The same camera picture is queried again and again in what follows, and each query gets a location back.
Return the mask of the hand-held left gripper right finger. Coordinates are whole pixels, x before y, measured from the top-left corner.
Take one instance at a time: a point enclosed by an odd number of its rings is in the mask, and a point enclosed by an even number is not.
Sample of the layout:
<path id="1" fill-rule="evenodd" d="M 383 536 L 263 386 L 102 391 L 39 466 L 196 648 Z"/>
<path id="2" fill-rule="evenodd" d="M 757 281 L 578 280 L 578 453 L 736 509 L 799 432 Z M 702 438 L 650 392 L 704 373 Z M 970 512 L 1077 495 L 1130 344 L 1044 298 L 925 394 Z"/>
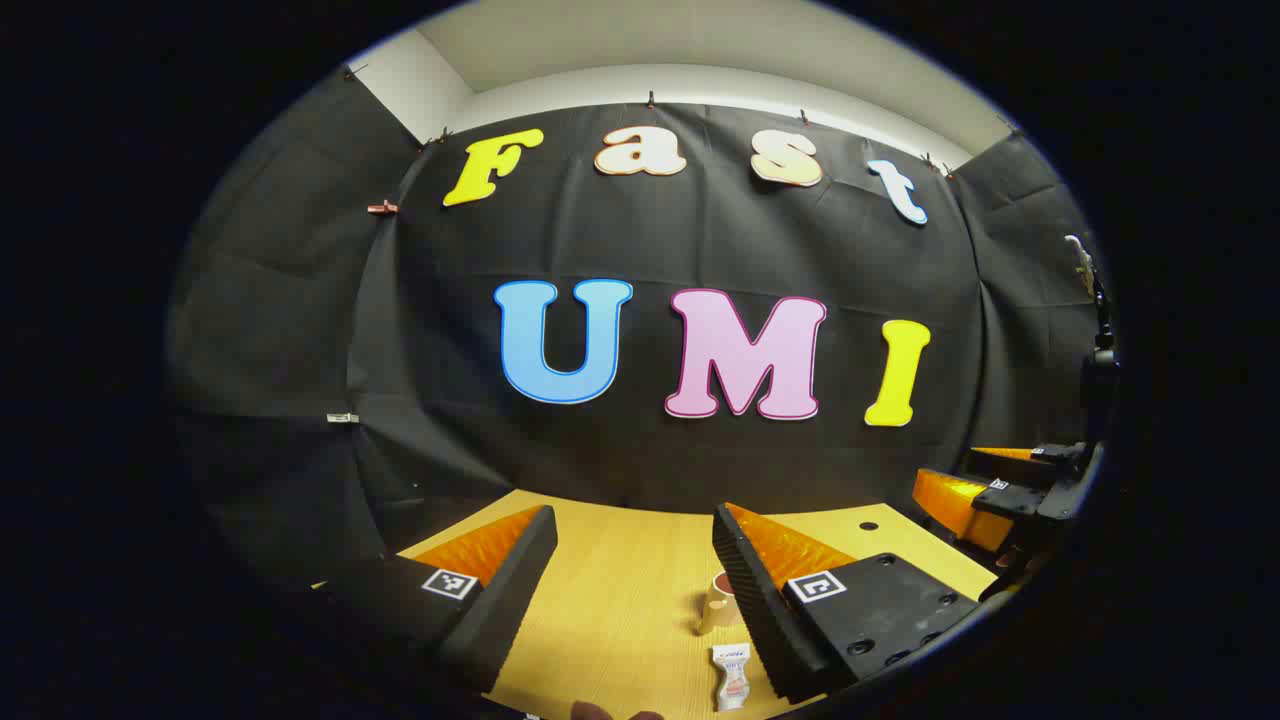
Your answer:
<path id="1" fill-rule="evenodd" d="M 864 559 L 735 503 L 712 544 L 777 696 L 795 705 L 928 650 L 978 603 L 896 553 Z"/>

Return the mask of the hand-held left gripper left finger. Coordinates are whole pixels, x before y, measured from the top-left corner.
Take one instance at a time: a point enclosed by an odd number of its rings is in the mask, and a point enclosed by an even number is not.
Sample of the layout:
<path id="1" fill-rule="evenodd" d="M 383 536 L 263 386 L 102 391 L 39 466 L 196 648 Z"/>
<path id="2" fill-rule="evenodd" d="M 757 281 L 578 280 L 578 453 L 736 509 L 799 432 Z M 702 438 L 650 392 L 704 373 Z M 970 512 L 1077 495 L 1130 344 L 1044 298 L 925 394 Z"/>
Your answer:
<path id="1" fill-rule="evenodd" d="M 362 673 L 406 691 L 492 691 L 558 544 L 535 505 L 412 557 L 343 568 L 315 588 L 323 628 Z"/>

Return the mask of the beige cup with handle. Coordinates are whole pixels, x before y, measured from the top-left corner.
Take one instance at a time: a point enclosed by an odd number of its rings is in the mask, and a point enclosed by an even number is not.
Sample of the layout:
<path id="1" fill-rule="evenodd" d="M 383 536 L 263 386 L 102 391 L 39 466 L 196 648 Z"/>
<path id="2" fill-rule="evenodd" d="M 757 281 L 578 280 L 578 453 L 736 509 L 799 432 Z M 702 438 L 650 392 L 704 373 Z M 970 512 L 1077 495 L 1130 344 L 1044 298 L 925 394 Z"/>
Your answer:
<path id="1" fill-rule="evenodd" d="M 740 624 L 742 624 L 742 615 L 730 577 L 726 571 L 719 571 L 712 578 L 704 594 L 695 633 L 707 635 L 714 629 Z"/>

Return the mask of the white toothpaste tube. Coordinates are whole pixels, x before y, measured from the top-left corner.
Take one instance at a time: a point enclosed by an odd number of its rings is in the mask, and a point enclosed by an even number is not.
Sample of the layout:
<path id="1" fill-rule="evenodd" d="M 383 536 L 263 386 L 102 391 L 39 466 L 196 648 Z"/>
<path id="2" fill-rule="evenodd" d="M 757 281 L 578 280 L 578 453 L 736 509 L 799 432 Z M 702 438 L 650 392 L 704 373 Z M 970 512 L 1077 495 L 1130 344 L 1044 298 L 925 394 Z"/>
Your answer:
<path id="1" fill-rule="evenodd" d="M 710 648 L 710 661 L 719 673 L 716 689 L 716 711 L 741 708 L 750 694 L 748 664 L 751 659 L 749 643 L 716 644 Z"/>

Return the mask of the wooden desktop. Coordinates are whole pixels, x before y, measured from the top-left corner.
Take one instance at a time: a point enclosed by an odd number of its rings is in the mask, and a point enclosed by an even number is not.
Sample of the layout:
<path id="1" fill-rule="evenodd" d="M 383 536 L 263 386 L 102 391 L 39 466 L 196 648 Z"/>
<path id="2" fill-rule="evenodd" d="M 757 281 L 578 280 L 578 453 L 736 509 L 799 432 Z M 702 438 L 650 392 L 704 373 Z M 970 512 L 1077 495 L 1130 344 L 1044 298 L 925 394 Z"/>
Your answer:
<path id="1" fill-rule="evenodd" d="M 556 514 L 558 544 L 504 666 L 488 693 L 428 689 L 495 701 L 508 715 L 567 720 L 576 701 L 618 717 L 653 711 L 666 720 L 768 720 L 806 703 L 776 694 L 745 621 L 695 633 L 710 580 L 723 571 L 712 544 L 713 514 L 653 512 L 517 491 L 402 555 L 412 557 L 535 505 Z M 855 559 L 896 553 L 977 601 L 993 574 L 886 503 L 763 515 Z M 750 694 L 716 711 L 716 644 L 749 643 Z"/>

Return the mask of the black backdrop cloth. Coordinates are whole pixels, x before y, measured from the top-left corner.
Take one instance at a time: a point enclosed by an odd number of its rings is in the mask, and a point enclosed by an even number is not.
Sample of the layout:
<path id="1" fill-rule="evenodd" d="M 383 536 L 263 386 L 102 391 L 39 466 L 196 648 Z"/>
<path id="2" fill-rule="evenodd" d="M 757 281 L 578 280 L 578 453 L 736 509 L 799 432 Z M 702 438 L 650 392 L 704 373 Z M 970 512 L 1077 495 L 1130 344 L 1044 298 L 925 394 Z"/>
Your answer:
<path id="1" fill-rule="evenodd" d="M 367 205 L 390 200 L 399 214 Z M 515 489 L 884 502 L 1083 439 L 1074 199 L 1007 138 L 950 178 L 735 108 L 573 108 L 419 152 L 358 82 L 253 138 L 191 233 L 168 364 L 216 528 L 278 585 Z"/>

